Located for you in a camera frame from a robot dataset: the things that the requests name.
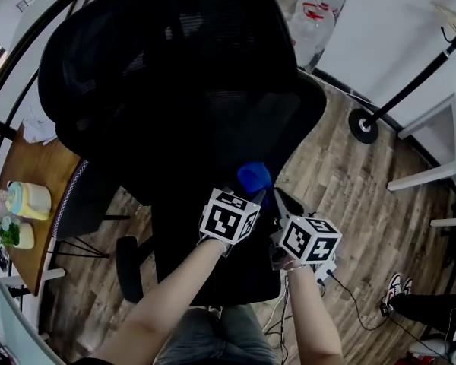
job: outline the white sneaker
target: white sneaker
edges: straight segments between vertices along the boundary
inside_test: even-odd
[[[388,282],[387,296],[384,299],[384,304],[390,311],[393,311],[394,308],[388,304],[390,299],[397,296],[401,292],[401,275],[400,273],[395,273],[390,281]]]
[[[404,295],[410,295],[412,293],[412,277],[409,277],[405,282],[404,286],[402,287],[402,293]]]

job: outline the green plant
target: green plant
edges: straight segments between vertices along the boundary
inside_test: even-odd
[[[5,246],[16,246],[20,240],[18,223],[15,223],[9,216],[3,217],[0,221],[0,241]]]

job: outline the black railing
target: black railing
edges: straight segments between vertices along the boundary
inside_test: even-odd
[[[51,23],[51,21],[58,16],[62,11],[64,11],[70,4],[75,4],[77,0],[57,0],[55,1],[49,9],[47,9],[30,28],[26,33],[21,37],[18,44],[11,51],[9,56],[6,58],[3,66],[0,69],[0,90],[3,88],[5,82],[10,77],[12,70],[17,66],[17,63],[20,61],[21,57],[27,51],[27,49],[32,45],[33,41],[43,32],[43,30]],[[15,101],[5,123],[0,121],[0,148],[2,146],[4,138],[14,140],[17,131],[10,127],[10,124],[17,113],[19,106],[24,100],[27,92],[30,87],[37,79],[38,70],[32,75],[30,80],[27,82],[25,88],[21,91],[21,94]]]
[[[22,36],[21,40],[14,47],[11,53],[6,58],[2,68],[0,69],[0,90],[3,88],[8,77],[12,73],[17,63],[25,54],[33,41],[44,31],[44,29],[51,23],[51,21],[59,15],[64,9],[68,7],[74,0],[57,0],[49,9],[47,9],[30,28]],[[13,140],[17,132],[7,125],[0,122],[0,135],[5,138]]]

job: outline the yellow container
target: yellow container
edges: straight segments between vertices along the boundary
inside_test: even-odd
[[[14,181],[8,186],[5,205],[12,214],[45,221],[51,212],[51,193],[45,186]]]

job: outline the tripod base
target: tripod base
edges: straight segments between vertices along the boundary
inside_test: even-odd
[[[378,126],[376,123],[373,123],[370,127],[363,125],[371,115],[364,109],[355,109],[350,112],[350,117],[348,118],[351,132],[355,135],[355,138],[366,144],[372,144],[378,138]]]

